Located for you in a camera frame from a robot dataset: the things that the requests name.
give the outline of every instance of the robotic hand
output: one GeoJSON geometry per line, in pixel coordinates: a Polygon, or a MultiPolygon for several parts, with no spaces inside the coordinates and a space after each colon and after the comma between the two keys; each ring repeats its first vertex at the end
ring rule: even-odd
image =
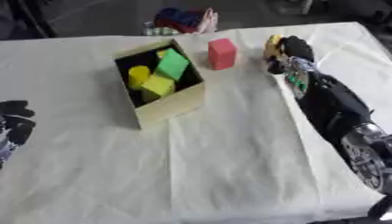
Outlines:
{"type": "Polygon", "coordinates": [[[35,122],[26,119],[34,116],[34,111],[26,107],[27,101],[0,102],[0,134],[5,134],[0,142],[0,168],[15,149],[25,144],[35,127],[35,122]]]}
{"type": "Polygon", "coordinates": [[[271,36],[264,58],[273,74],[285,74],[298,106],[362,182],[387,195],[368,215],[392,217],[392,136],[371,120],[372,111],[346,85],[321,73],[312,48],[298,37],[271,36]]]}

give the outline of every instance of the yellow cube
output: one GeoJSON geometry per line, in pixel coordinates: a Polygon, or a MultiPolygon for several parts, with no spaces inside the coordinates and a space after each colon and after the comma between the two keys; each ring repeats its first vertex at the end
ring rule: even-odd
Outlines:
{"type": "Polygon", "coordinates": [[[128,87],[139,90],[142,84],[150,77],[150,69],[147,66],[133,66],[129,70],[128,87]]]}
{"type": "Polygon", "coordinates": [[[165,56],[167,50],[160,50],[157,52],[157,56],[162,59],[165,56]]]}
{"type": "Polygon", "coordinates": [[[145,102],[169,95],[175,91],[174,80],[153,74],[142,85],[142,97],[145,102]]]}

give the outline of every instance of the white tablecloth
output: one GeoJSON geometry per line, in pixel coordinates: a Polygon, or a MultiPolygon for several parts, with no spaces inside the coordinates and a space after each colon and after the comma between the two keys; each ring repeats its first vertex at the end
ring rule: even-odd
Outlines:
{"type": "Polygon", "coordinates": [[[0,101],[38,126],[0,171],[0,223],[304,223],[364,215],[367,189],[265,72],[271,34],[298,35],[392,132],[392,63],[356,23],[222,31],[176,40],[206,79],[204,105],[139,131],[112,55],[161,38],[0,42],[0,101]],[[213,71],[207,43],[230,38],[213,71]]]}

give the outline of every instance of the floor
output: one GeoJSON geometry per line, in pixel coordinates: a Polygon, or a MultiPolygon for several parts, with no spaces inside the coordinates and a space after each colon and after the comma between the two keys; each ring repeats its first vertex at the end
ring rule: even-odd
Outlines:
{"type": "Polygon", "coordinates": [[[338,21],[326,14],[282,16],[274,0],[54,0],[44,8],[46,17],[61,37],[140,35],[143,23],[164,7],[184,10],[213,7],[220,13],[219,29],[294,25],[338,21]]]}

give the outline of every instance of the cloth pile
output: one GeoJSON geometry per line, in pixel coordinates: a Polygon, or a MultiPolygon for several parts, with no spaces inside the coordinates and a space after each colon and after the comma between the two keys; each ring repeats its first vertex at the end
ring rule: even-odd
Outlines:
{"type": "Polygon", "coordinates": [[[155,16],[153,22],[144,24],[143,35],[171,36],[182,33],[216,32],[218,17],[218,13],[212,8],[187,11],[165,8],[155,16]]]}

